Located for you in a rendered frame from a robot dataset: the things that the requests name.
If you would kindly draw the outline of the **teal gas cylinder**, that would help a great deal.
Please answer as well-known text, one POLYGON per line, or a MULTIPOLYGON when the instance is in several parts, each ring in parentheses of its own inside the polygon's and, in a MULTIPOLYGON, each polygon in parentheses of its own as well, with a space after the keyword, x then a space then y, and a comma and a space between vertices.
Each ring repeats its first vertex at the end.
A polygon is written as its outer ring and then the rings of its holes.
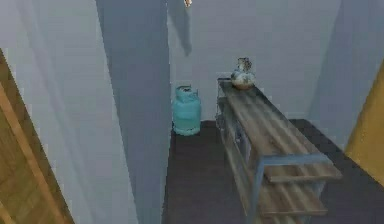
POLYGON ((191 85, 179 86, 172 102, 173 129, 183 136, 195 135, 200 131, 201 100, 198 90, 191 85))

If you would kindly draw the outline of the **wooden metal-framed shelf table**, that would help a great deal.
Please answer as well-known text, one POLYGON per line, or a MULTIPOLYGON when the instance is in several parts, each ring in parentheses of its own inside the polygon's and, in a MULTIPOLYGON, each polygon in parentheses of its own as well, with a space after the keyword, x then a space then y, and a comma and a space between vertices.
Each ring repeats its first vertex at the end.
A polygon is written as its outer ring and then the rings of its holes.
POLYGON ((256 87, 217 80, 216 124, 244 209, 244 224, 309 224, 341 172, 256 87))

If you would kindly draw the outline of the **yellow door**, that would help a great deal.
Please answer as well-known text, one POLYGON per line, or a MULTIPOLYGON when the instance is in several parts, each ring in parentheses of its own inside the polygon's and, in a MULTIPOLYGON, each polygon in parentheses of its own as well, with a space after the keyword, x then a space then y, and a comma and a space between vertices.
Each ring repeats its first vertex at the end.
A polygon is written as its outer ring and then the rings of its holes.
POLYGON ((358 116, 345 153, 384 187, 384 60, 358 116))

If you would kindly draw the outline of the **brown wooden door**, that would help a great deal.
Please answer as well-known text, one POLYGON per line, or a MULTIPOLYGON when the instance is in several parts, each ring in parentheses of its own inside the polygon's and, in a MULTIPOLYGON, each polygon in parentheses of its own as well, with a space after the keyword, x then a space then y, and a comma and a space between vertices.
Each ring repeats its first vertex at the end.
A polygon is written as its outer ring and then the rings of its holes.
POLYGON ((75 224, 2 50, 0 224, 75 224))

